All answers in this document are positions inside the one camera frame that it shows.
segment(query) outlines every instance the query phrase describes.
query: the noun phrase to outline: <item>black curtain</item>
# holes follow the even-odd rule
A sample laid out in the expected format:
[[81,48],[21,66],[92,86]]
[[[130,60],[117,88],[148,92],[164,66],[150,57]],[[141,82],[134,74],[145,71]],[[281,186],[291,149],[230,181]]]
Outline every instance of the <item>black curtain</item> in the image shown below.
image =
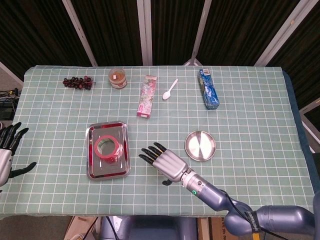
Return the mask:
[[197,59],[203,65],[253,66],[298,0],[213,0]]
[[151,0],[153,65],[183,65],[191,58],[204,3]]
[[99,66],[142,65],[136,0],[72,0]]
[[35,65],[91,66],[60,0],[0,1],[0,61],[21,80]]
[[320,2],[268,66],[280,66],[289,74],[299,109],[320,97]]

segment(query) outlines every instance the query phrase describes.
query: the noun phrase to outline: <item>tape roll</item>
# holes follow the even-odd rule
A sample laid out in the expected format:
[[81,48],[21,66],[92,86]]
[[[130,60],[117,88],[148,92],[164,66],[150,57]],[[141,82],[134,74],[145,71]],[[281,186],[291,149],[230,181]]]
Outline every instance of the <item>tape roll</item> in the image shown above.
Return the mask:
[[[112,151],[110,151],[111,153],[104,154],[103,149],[107,144],[110,144],[108,142],[113,142],[114,149]],[[120,150],[120,145],[119,145],[117,139],[111,135],[104,135],[104,136],[99,137],[99,139],[94,144],[95,154],[99,158],[105,159],[105,160],[116,159],[119,155],[119,150]]]

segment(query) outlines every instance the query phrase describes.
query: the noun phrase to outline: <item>robotic arm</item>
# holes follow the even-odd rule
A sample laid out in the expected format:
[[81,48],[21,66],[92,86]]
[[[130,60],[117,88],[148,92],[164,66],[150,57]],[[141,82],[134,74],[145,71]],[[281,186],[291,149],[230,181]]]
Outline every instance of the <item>robotic arm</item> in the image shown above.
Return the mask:
[[[319,213],[314,216],[310,211],[300,206],[262,206],[253,211],[247,204],[234,200],[229,195],[211,183],[207,182],[174,152],[155,142],[159,149],[149,146],[142,151],[148,156],[140,154],[143,160],[154,166],[168,180],[163,184],[168,186],[172,182],[182,182],[182,186],[202,200],[215,211],[227,210],[224,224],[228,231],[236,236],[251,234],[252,232],[282,232],[296,234],[315,234],[315,223],[320,228]],[[320,192],[314,197],[314,212],[320,208]],[[316,231],[315,240],[320,240]]]
[[0,187],[6,184],[8,179],[31,171],[37,164],[36,162],[32,162],[25,168],[12,170],[13,156],[16,153],[20,139],[29,130],[28,128],[24,128],[16,134],[20,126],[21,122],[18,122],[15,125],[0,129]]

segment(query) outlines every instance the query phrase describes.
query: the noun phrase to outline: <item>metal tray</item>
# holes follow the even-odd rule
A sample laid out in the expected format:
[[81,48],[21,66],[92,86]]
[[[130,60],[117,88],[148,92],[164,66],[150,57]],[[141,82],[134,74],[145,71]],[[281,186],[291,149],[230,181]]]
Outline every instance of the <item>metal tray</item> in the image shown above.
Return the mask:
[[122,121],[90,125],[85,132],[86,169],[91,180],[123,178],[130,172],[128,127]]

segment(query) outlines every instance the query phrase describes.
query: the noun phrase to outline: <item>round metal plate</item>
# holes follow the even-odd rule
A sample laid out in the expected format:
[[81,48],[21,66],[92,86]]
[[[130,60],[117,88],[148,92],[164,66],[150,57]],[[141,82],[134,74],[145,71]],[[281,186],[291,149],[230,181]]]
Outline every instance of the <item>round metal plate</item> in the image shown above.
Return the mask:
[[184,148],[190,158],[204,162],[211,159],[215,154],[216,142],[209,133],[194,131],[186,137]]

